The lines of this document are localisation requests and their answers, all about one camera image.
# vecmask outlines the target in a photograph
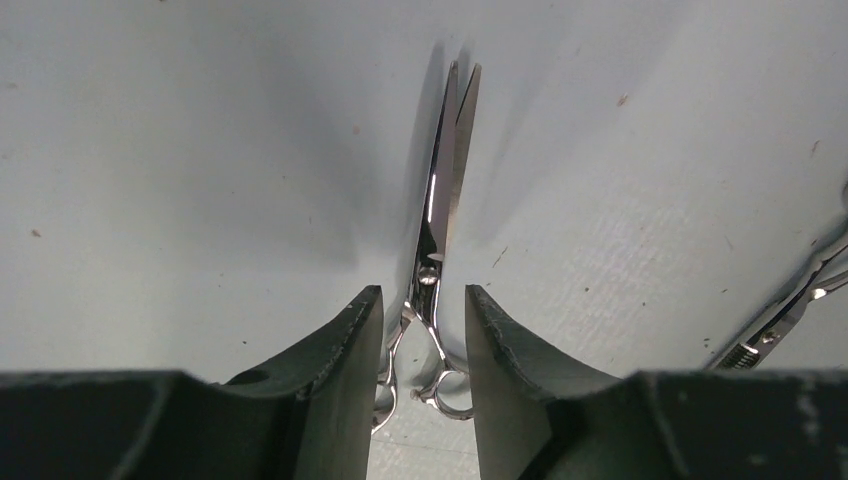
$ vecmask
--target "light gray floor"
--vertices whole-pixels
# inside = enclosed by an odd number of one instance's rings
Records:
[[[610,373],[698,367],[846,217],[846,24],[835,0],[0,0],[0,368],[220,381],[365,284],[391,304],[457,56],[484,71],[451,350],[480,283]],[[844,365],[846,306],[766,366]],[[404,389],[370,478],[474,478],[470,424]]]

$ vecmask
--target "thinning shears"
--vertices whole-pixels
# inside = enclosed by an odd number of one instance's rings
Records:
[[[460,369],[450,358],[442,344],[437,310],[442,269],[448,244],[453,235],[459,194],[471,145],[471,131],[474,127],[474,113],[477,109],[477,94],[480,89],[480,73],[480,65],[474,65],[468,87],[462,101],[459,102],[457,62],[451,63],[448,72],[439,125],[430,159],[412,275],[400,322],[387,338],[386,365],[377,376],[378,387],[387,391],[388,396],[385,397],[385,401],[378,398],[376,402],[371,422],[372,434],[388,422],[397,408],[395,355],[404,332],[414,321],[421,322],[427,329],[427,333],[436,346],[439,359],[429,384],[420,390],[413,390],[412,397],[432,406],[451,419],[468,420],[472,417],[471,409],[455,409],[439,398],[439,387],[445,378],[457,373],[467,375],[467,372]]]
[[[848,197],[848,187],[843,197]],[[710,360],[707,368],[749,370],[756,367],[798,324],[810,302],[848,285],[848,271],[827,272],[838,257],[848,252],[848,222],[840,228],[836,240],[810,257],[789,293],[750,320],[730,344]]]

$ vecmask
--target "scissors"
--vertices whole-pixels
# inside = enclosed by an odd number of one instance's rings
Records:
[[[843,198],[848,199],[848,187]],[[789,294],[767,306],[748,322],[707,368],[749,370],[756,367],[798,324],[810,302],[848,285],[848,271],[825,275],[826,268],[848,251],[848,223],[841,228],[835,241],[810,257]]]
[[[395,355],[403,334],[415,321],[421,322],[427,329],[430,339],[436,346],[439,359],[431,377],[432,380],[424,388],[413,390],[412,398],[432,406],[448,418],[454,420],[472,418],[470,408],[455,409],[439,398],[439,387],[445,378],[452,374],[468,375],[468,373],[460,369],[445,350],[439,336],[436,314],[442,269],[447,247],[453,235],[459,194],[465,176],[465,164],[468,160],[468,149],[471,145],[471,131],[474,127],[474,113],[477,109],[477,94],[480,89],[480,74],[481,67],[475,64],[463,99],[459,102],[457,62],[451,63],[448,72],[436,140],[430,159],[412,275],[406,299],[403,302],[400,322],[387,338],[386,366],[377,375],[378,387],[387,391],[389,395],[378,397],[375,403],[374,416],[371,420],[372,435],[389,421],[397,408]]]

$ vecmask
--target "scissor pivot screw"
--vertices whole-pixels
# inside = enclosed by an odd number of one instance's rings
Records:
[[[777,332],[775,332],[774,330],[769,330],[763,334],[763,343],[771,343],[777,340],[779,337],[780,335],[778,335]]]
[[[418,270],[418,282],[421,285],[435,285],[439,279],[439,272],[433,267],[421,267]]]

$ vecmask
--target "scissor handle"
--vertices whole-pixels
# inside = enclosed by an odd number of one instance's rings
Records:
[[[377,386],[389,390],[391,395],[391,403],[388,405],[379,405],[374,403],[374,413],[371,416],[371,435],[377,433],[378,430],[388,423],[392,415],[397,409],[397,374],[395,373],[395,356],[397,355],[400,341],[403,339],[403,334],[406,329],[415,319],[420,319],[418,314],[409,305],[409,302],[404,302],[401,309],[400,322],[389,333],[388,341],[386,342],[387,361],[386,369],[377,374]]]
[[[447,403],[443,402],[441,398],[439,398],[439,387],[442,385],[442,382],[448,375],[452,373],[458,373],[461,375],[468,375],[465,372],[460,370],[450,368],[447,365],[447,362],[442,363],[442,369],[439,372],[439,375],[436,376],[436,379],[427,387],[421,390],[412,390],[410,392],[410,396],[414,400],[420,400],[427,405],[435,408],[442,415],[450,418],[451,420],[470,420],[474,418],[474,409],[467,408],[464,410],[460,410],[457,408],[453,408]]]

